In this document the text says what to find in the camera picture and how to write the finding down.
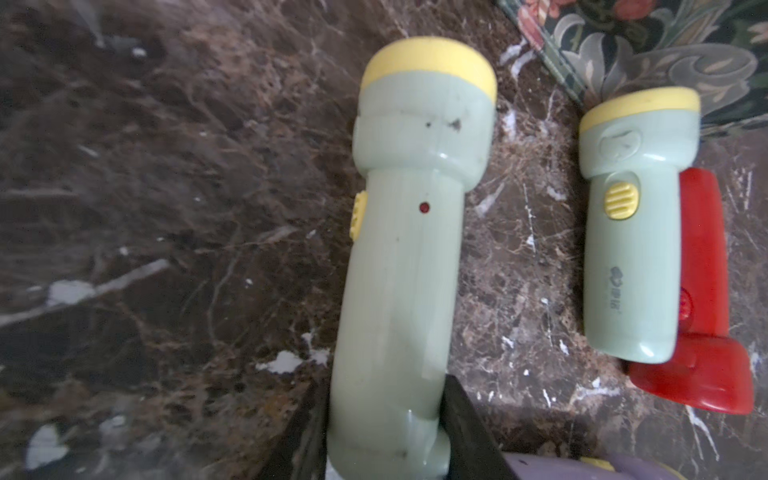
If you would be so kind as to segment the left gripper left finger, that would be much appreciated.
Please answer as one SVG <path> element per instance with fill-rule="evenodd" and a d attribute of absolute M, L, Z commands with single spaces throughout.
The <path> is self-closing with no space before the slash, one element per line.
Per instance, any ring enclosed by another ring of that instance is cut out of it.
<path fill-rule="evenodd" d="M 329 379 L 311 382 L 255 479 L 321 480 L 326 477 L 329 389 Z"/>

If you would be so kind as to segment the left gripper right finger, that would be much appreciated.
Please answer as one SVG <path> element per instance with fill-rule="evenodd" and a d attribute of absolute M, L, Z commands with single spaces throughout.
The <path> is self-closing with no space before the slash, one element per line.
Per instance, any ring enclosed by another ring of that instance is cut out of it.
<path fill-rule="evenodd" d="M 446 376 L 440 424 L 450 441 L 448 480 L 518 479 L 453 375 Z"/>

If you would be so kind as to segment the purple flashlight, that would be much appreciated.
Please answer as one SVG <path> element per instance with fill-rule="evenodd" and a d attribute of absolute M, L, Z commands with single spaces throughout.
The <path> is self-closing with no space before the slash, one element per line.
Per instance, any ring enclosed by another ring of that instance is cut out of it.
<path fill-rule="evenodd" d="M 504 458 L 520 479 L 546 480 L 686 480 L 665 464 L 610 454 L 605 459 L 580 457 L 578 460 L 505 453 Z"/>

